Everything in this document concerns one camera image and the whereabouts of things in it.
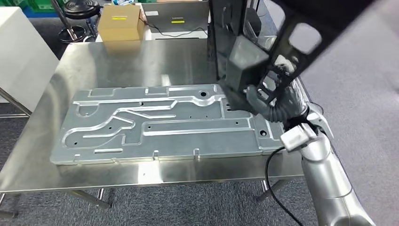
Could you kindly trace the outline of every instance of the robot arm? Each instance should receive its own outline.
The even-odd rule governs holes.
[[[319,225],[373,226],[331,147],[333,135],[327,121],[304,102],[296,87],[296,78],[373,0],[272,1],[283,9],[285,20],[269,48],[243,33],[246,0],[209,1],[219,84],[232,110],[259,113],[284,124],[286,132],[280,139],[288,151],[302,154]],[[307,53],[289,41],[299,23],[310,25],[321,36]]]
[[[319,225],[374,226],[331,147],[332,133],[327,121],[311,104],[306,118],[307,123],[293,127],[280,139],[289,152],[301,152],[302,169]]]

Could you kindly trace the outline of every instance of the reflective table surface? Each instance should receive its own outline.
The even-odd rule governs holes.
[[[66,49],[39,104],[0,172],[0,192],[158,186],[264,178],[267,156],[56,166],[51,151],[78,89],[215,83],[207,40],[130,43],[123,52],[103,43]],[[275,156],[270,175],[303,175],[299,153]]]

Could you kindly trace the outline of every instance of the gray carpet floor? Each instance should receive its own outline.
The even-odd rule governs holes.
[[[261,1],[262,35],[275,32]],[[63,28],[57,18],[31,19],[46,43],[60,58],[66,48],[57,39]],[[71,21],[85,27],[82,21]],[[0,114],[18,112],[0,104]],[[0,167],[6,161],[27,119],[0,120]],[[99,209],[61,192],[10,194],[0,210],[17,211],[15,219],[0,219],[2,226],[274,226],[295,225],[273,200],[255,201],[261,192],[258,181],[209,183],[186,186],[107,189],[109,210]],[[314,207],[303,179],[288,183],[278,197],[307,226],[316,225]]]

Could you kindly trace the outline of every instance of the stamped metal panel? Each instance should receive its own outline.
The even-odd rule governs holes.
[[[93,164],[267,154],[283,130],[231,111],[218,85],[77,91],[51,161]]]

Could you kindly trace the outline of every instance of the power cord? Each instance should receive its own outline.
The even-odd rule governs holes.
[[[190,32],[183,33],[183,34],[179,34],[179,35],[163,34],[157,26],[155,26],[155,25],[153,25],[153,24],[149,24],[149,23],[147,23],[146,21],[142,20],[141,18],[140,18],[140,20],[143,21],[145,25],[148,25],[149,27],[152,27],[152,28],[157,29],[157,31],[158,31],[161,35],[163,35],[163,36],[168,36],[168,37],[172,37],[172,38],[177,38],[177,37],[182,36],[182,35],[191,34],[191,33],[193,33],[194,31],[198,31],[198,30],[202,30],[206,35],[208,35],[208,33],[207,33],[202,27],[197,27],[196,29],[194,29],[194,30],[192,30],[192,31],[190,31]]]
[[[312,104],[318,106],[321,109],[321,114],[324,114],[324,108],[321,105],[319,105],[318,103],[312,102],[312,101],[309,101],[309,103],[312,103]]]
[[[269,170],[269,164],[270,164],[270,160],[271,160],[271,158],[275,155],[275,154],[277,154],[277,152],[279,152],[279,151],[281,151],[281,150],[283,150],[284,149],[284,147],[280,147],[280,148],[278,148],[278,149],[276,149],[275,151],[273,151],[272,153],[271,153],[271,155],[267,158],[267,160],[266,160],[266,165],[265,165],[265,167],[264,167],[264,175],[265,175],[265,178],[266,178],[266,185],[267,185],[267,187],[268,187],[268,189],[269,189],[269,191],[270,191],[270,194],[271,194],[271,196],[273,197],[273,199],[277,202],[277,204],[299,225],[299,226],[303,226],[303,224],[277,199],[277,197],[276,197],[276,195],[274,194],[274,192],[273,192],[273,190],[271,189],[271,186],[270,186],[270,181],[269,181],[269,172],[268,172],[268,170]]]

